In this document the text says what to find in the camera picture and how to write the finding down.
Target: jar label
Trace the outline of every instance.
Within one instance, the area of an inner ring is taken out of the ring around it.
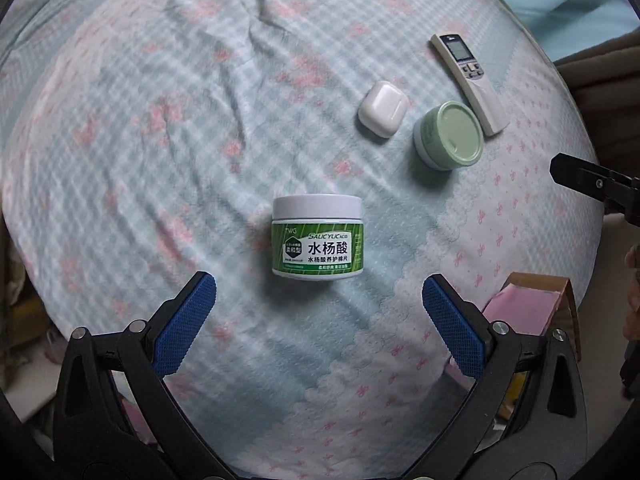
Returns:
[[[362,224],[272,224],[273,268],[331,276],[362,268]]]

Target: finger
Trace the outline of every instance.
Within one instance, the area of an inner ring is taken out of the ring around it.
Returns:
[[[630,269],[640,269],[640,244],[631,247],[625,256],[625,265]]]
[[[629,312],[626,314],[626,323],[622,327],[622,335],[628,341],[640,340],[640,314]]]
[[[635,313],[640,310],[640,283],[637,279],[633,279],[626,292],[626,302],[631,310]]]

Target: blue textured pad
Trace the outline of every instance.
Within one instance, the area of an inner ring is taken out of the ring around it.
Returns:
[[[479,379],[484,371],[484,344],[433,277],[424,282],[422,304],[460,371]]]
[[[204,276],[156,339],[154,370],[160,378],[175,374],[216,303],[216,280]]]

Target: light green container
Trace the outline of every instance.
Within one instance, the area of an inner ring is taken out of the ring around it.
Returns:
[[[474,113],[462,103],[448,101],[415,123],[414,143],[430,168],[450,171],[480,160],[484,137]]]

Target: white floor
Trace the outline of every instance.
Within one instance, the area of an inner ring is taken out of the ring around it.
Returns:
[[[626,340],[626,290],[632,273],[624,257],[640,243],[640,228],[622,215],[605,218],[602,241],[587,295],[579,310],[582,341],[580,374],[587,404],[590,456],[606,441],[625,415],[629,401],[621,394],[620,367]]]

